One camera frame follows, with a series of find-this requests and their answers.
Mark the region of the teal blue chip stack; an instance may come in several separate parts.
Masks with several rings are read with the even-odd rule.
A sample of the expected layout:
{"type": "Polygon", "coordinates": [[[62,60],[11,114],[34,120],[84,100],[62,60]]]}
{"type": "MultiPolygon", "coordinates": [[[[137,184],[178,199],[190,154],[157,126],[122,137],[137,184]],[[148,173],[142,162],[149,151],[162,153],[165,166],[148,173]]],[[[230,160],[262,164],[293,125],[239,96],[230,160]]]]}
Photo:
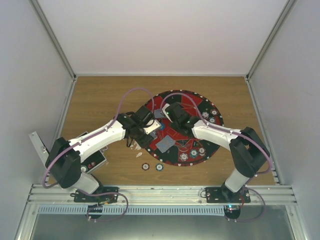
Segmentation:
{"type": "Polygon", "coordinates": [[[157,171],[162,171],[164,169],[164,166],[162,164],[158,163],[155,168],[157,171]]]}

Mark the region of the red chips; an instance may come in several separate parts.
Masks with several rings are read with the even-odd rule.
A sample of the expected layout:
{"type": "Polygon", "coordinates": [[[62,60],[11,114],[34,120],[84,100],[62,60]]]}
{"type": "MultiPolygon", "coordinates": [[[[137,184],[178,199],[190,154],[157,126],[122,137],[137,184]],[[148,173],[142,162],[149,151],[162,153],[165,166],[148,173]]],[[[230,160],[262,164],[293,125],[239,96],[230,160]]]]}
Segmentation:
{"type": "Polygon", "coordinates": [[[201,147],[201,148],[198,149],[198,152],[199,152],[199,154],[200,154],[201,156],[204,156],[205,153],[206,153],[206,150],[205,150],[203,147],[201,147]]]}

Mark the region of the blue small blind button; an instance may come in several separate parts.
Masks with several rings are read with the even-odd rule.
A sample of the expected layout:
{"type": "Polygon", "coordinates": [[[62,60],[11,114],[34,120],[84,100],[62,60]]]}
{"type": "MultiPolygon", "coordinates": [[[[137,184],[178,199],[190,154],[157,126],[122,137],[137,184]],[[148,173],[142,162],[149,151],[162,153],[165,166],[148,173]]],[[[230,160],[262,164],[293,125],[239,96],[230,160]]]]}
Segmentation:
{"type": "Polygon", "coordinates": [[[160,130],[163,131],[163,130],[165,129],[165,127],[166,127],[165,124],[162,122],[162,123],[161,123],[160,130]]]}

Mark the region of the teal chips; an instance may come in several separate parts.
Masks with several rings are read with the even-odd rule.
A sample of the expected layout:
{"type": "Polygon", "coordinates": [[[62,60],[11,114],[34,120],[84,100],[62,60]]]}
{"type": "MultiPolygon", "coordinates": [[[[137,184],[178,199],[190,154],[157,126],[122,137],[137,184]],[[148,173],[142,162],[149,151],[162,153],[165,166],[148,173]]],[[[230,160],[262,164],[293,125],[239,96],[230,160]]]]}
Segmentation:
{"type": "Polygon", "coordinates": [[[209,117],[209,118],[208,118],[208,121],[209,121],[211,124],[216,124],[216,123],[217,123],[217,119],[216,119],[214,116],[209,117]]]}
{"type": "Polygon", "coordinates": [[[196,149],[192,149],[189,153],[189,156],[193,159],[197,158],[199,155],[198,151],[196,149]]]}

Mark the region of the red black chip stack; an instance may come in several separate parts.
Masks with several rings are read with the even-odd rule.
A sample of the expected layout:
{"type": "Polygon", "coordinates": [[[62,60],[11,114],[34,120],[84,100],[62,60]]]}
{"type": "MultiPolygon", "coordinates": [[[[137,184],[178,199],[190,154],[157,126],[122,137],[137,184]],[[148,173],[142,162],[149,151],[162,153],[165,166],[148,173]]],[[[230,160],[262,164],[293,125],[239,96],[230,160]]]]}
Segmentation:
{"type": "Polygon", "coordinates": [[[145,170],[145,171],[147,171],[149,168],[150,168],[150,165],[148,163],[144,163],[142,165],[142,169],[145,170]]]}

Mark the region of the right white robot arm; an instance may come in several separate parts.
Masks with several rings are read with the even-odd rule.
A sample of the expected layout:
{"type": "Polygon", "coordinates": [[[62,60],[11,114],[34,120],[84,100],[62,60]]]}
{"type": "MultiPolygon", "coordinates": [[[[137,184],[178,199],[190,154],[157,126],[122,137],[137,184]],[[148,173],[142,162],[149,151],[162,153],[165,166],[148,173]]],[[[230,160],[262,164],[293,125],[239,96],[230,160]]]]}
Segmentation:
{"type": "Polygon", "coordinates": [[[228,203],[239,197],[241,188],[270,160],[266,146],[250,127],[238,130],[212,124],[201,116],[191,116],[178,103],[167,103],[161,111],[176,132],[211,142],[230,151],[234,170],[221,185],[221,196],[228,203]]]}

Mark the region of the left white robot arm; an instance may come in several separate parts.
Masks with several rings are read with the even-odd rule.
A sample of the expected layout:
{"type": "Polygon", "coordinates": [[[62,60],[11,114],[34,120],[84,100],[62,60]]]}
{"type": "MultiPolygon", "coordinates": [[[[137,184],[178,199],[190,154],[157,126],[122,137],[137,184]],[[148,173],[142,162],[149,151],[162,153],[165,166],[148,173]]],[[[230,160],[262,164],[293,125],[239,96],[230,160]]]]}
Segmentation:
{"type": "Polygon", "coordinates": [[[85,192],[90,201],[98,202],[103,197],[103,185],[81,169],[82,163],[97,151],[123,139],[146,148],[154,140],[151,133],[160,128],[153,112],[145,106],[131,115],[120,113],[86,135],[70,140],[58,138],[45,162],[46,173],[51,174],[62,189],[75,188],[85,192]]]}

